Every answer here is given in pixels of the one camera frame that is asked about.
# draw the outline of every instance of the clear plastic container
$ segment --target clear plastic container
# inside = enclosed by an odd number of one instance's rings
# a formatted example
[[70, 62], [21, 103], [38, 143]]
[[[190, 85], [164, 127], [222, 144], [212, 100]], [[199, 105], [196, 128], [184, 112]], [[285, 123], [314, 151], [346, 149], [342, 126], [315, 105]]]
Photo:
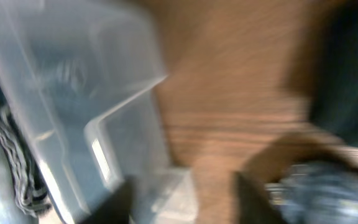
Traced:
[[136, 8], [0, 0], [0, 86], [66, 223], [128, 176], [136, 223], [195, 219], [190, 174], [171, 167], [150, 95], [164, 77], [154, 28]]

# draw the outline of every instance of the black object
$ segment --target black object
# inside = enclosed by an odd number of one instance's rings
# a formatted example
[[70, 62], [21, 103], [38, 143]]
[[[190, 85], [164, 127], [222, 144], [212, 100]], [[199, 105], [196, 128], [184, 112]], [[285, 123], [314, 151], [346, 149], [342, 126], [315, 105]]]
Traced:
[[358, 147], [358, 1], [327, 29], [310, 121]]

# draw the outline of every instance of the plastic container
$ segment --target plastic container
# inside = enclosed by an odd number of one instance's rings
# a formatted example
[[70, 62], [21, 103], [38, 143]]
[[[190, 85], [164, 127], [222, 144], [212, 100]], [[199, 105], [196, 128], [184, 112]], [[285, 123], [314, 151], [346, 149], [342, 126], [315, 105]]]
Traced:
[[128, 176], [136, 223], [195, 219], [189, 172], [171, 168], [149, 92], [164, 77], [138, 9], [0, 0], [0, 86], [66, 223], [92, 214]]

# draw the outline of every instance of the transparent plastic box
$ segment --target transparent plastic box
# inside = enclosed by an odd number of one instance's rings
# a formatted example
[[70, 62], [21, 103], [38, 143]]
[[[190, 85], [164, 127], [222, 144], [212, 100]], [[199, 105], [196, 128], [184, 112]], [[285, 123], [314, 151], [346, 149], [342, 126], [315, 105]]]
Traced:
[[150, 90], [165, 78], [154, 28], [115, 2], [0, 0], [0, 86], [65, 223], [126, 177], [135, 223], [193, 223], [190, 171], [172, 167]]

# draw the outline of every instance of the wooden table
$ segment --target wooden table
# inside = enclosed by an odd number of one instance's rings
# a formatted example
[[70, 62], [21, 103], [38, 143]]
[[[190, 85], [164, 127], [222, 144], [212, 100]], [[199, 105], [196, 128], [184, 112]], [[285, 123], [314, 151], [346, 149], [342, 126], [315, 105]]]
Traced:
[[319, 25], [338, 2], [140, 0], [161, 33], [170, 76], [157, 98], [173, 157], [194, 172], [197, 223], [236, 223], [233, 172], [308, 132]]

